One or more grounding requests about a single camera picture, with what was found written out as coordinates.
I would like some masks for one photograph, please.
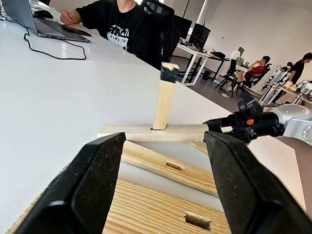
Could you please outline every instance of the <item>white table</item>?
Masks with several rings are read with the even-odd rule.
[[[195,51],[192,48],[190,48],[189,46],[181,45],[180,43],[177,45],[177,48],[180,48],[180,49],[182,49],[182,50],[184,50],[184,51],[186,51],[186,52],[188,52],[188,53],[190,53],[192,55],[191,61],[190,61],[189,65],[188,65],[188,67],[187,67],[187,70],[186,70],[185,75],[184,75],[183,80],[182,80],[182,84],[184,84],[185,86],[194,86],[196,84],[196,82],[197,82],[198,78],[200,77],[200,74],[201,74],[202,70],[204,69],[208,59],[220,60],[222,62],[222,64],[223,64],[223,61],[224,61],[224,60],[220,59],[217,56],[210,55],[210,54],[208,55],[208,54],[205,54],[205,53],[202,53],[202,52],[199,52],[199,51]],[[199,69],[199,71],[198,71],[194,81],[192,83],[185,83],[185,81],[186,81],[186,79],[187,79],[187,77],[188,77],[188,75],[189,75],[189,73],[190,73],[190,71],[192,69],[192,66],[194,65],[194,63],[195,63],[197,58],[203,58],[204,61],[203,61],[202,65],[200,66],[200,69]],[[216,77],[218,77],[220,72],[221,72],[221,69],[218,69]]]
[[[240,66],[240,65],[236,65],[236,70],[238,70],[238,71],[242,71],[242,72],[245,72],[245,73],[250,71],[248,68],[245,68],[245,67]],[[219,83],[220,83],[220,81],[218,81],[218,80],[214,79],[214,83],[219,84]]]
[[[159,71],[94,31],[86,61],[61,61],[31,52],[19,25],[0,22],[0,233],[4,233],[56,174],[95,139],[104,123],[151,123]],[[31,34],[36,49],[81,56],[79,48]],[[196,124],[230,112],[176,84],[169,123]],[[210,171],[206,155],[182,143],[152,149]],[[272,137],[249,146],[305,209],[294,150]],[[222,210],[199,191],[122,163],[119,177]]]
[[[287,89],[287,88],[285,88],[285,87],[283,87],[283,86],[280,86],[280,87],[279,87],[279,90],[276,92],[276,94],[273,95],[273,96],[269,99],[268,105],[271,104],[271,103],[273,102],[273,100],[277,97],[277,95],[278,95],[280,92],[282,92],[282,91],[283,91],[283,92],[286,92],[286,93],[288,93],[288,94],[291,94],[291,95],[293,95],[294,97],[297,97],[297,96],[298,96],[298,93],[296,93],[295,91],[292,91],[292,90],[289,90],[289,89]],[[312,101],[310,101],[310,100],[308,100],[308,99],[306,99],[306,98],[304,98],[304,97],[301,97],[300,100],[303,100],[303,101],[305,101],[305,102],[307,102],[307,103],[309,103],[309,104],[312,105]]]

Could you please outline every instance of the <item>orange component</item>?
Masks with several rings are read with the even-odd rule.
[[[253,120],[253,119],[249,119],[249,120],[247,121],[247,124],[248,124],[248,125],[253,125],[253,124],[254,124],[254,120]]]

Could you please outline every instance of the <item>wood grain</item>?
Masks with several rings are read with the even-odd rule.
[[[175,92],[175,85],[176,84],[172,82],[160,81],[153,123],[154,130],[166,129],[172,98]]]
[[[208,231],[185,222],[186,213],[212,221]],[[104,234],[229,234],[224,213],[125,180],[118,180]]]
[[[218,197],[213,174],[125,141],[121,160],[187,187]]]
[[[125,132],[130,141],[158,141],[158,142],[201,142],[206,124],[171,125],[167,124],[166,130],[152,130],[149,124],[106,124],[98,133],[98,137]]]

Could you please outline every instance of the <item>laptop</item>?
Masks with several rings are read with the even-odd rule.
[[[2,5],[9,17],[39,37],[91,42],[79,34],[64,30],[58,22],[34,18],[28,0],[2,0]]]

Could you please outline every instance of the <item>black office chair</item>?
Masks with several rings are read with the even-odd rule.
[[[256,84],[258,84],[258,82],[261,81],[261,79],[271,70],[271,67],[270,67],[271,65],[272,65],[271,63],[267,64],[262,74],[251,76],[248,81],[243,81],[241,89],[244,90],[245,87],[251,88],[255,86]]]
[[[218,88],[219,89],[222,89],[222,87],[229,83],[229,82],[232,82],[232,98],[233,98],[233,95],[234,95],[234,88],[236,85],[239,84],[239,82],[237,81],[237,77],[235,75],[235,72],[237,72],[236,70],[236,60],[235,59],[232,59],[231,60],[231,65],[230,65],[230,68],[228,70],[228,72],[226,73],[226,75],[224,76],[224,80],[221,81],[221,83],[219,83],[214,89]]]
[[[49,5],[51,0],[40,0],[42,3]]]
[[[149,15],[151,24],[147,62],[160,70],[162,62],[170,61],[179,42],[178,32],[171,24],[175,11],[157,0],[144,0],[141,6]]]

